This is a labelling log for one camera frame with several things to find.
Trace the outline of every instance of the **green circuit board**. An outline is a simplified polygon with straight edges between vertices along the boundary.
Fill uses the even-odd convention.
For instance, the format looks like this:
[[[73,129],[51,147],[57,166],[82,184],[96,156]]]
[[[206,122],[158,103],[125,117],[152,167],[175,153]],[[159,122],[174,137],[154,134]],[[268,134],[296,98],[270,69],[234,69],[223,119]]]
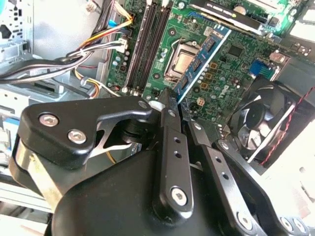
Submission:
[[[179,2],[185,4],[183,9],[179,9]],[[255,14],[260,14],[260,11],[262,11],[257,6],[244,0],[215,0],[215,2],[227,7],[241,2]],[[291,1],[280,0],[279,2],[283,4],[285,11],[291,9],[291,6],[288,6]],[[125,9],[135,15],[135,22],[132,26],[133,37],[129,40],[128,51],[130,55],[132,55],[136,42],[144,8],[145,1],[127,0],[125,2]],[[271,30],[277,35],[284,34],[286,29],[290,27],[287,13],[283,11],[281,14],[285,14],[284,18],[286,20],[277,29],[272,28]],[[165,72],[178,43],[190,42],[197,46],[202,45],[208,36],[207,32],[215,24],[209,19],[197,17],[195,10],[189,8],[189,0],[177,0],[173,3],[159,50],[143,91],[143,98],[156,100],[165,87],[173,88],[175,86],[176,82],[165,79]],[[249,74],[252,63],[257,59],[268,61],[270,54],[278,49],[280,52],[287,53],[286,50],[279,48],[279,46],[268,40],[258,39],[250,34],[235,30],[232,31],[206,71],[188,93],[187,97],[191,102],[191,113],[204,120],[226,123],[241,101],[243,94],[254,81],[254,78]],[[125,57],[124,54],[116,51],[112,54],[107,79],[107,83],[111,87],[122,88],[124,86],[127,67],[123,66],[122,63]],[[274,75],[272,70],[264,70],[261,73],[266,78],[271,78]],[[204,101],[202,106],[197,104],[200,100]]]

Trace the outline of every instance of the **cooling fan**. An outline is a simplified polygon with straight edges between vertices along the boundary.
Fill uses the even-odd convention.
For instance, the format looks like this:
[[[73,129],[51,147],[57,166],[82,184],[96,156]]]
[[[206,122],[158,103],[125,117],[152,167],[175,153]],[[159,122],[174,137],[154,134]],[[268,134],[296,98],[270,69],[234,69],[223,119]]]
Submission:
[[[229,124],[240,153],[248,162],[265,158],[283,134],[295,105],[285,88],[262,76],[255,80]]]

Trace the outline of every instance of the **ram slot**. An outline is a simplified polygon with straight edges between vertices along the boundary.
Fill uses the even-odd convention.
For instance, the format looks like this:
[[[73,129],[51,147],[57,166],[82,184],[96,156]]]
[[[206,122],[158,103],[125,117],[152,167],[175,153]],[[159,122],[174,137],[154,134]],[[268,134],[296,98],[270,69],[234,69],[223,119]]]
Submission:
[[[148,41],[149,33],[152,28],[152,24],[156,15],[157,4],[147,5],[142,23],[140,26],[140,31],[137,37],[136,45],[134,47],[133,55],[130,61],[130,66],[128,69],[125,87],[133,88],[134,80],[136,78],[137,72],[140,67],[140,62],[143,57],[146,42]]]
[[[138,80],[137,87],[136,87],[136,89],[140,93],[143,92],[145,85],[147,84],[149,74],[152,69],[153,62],[156,58],[156,54],[158,52],[158,48],[159,48],[170,13],[171,13],[171,8],[163,7],[158,16],[157,24],[154,29],[154,35],[152,38],[152,45],[150,46],[149,52],[147,54],[148,56],[145,60],[144,66],[142,67],[141,76],[140,76],[140,79]]]

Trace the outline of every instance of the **power connector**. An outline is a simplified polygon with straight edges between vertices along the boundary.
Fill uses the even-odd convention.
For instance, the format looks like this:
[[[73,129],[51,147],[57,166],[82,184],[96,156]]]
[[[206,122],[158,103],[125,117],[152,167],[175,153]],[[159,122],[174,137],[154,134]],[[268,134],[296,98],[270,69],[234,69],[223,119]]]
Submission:
[[[122,45],[115,47],[116,51],[120,53],[125,53],[126,49],[128,48],[128,40],[125,38],[119,38],[118,41],[122,43]]]

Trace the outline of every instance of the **white connector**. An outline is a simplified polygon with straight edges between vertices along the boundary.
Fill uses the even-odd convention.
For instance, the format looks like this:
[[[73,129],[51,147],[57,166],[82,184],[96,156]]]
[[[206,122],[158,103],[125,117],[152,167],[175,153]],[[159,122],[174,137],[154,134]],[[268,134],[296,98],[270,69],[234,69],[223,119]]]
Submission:
[[[122,45],[115,47],[116,51],[120,53],[125,53],[126,49],[128,48],[128,40],[124,38],[119,38],[118,41],[122,43]]]
[[[86,4],[82,6],[82,10],[86,15],[90,15],[91,13],[95,12],[97,9],[97,4],[92,0],[87,1]]]

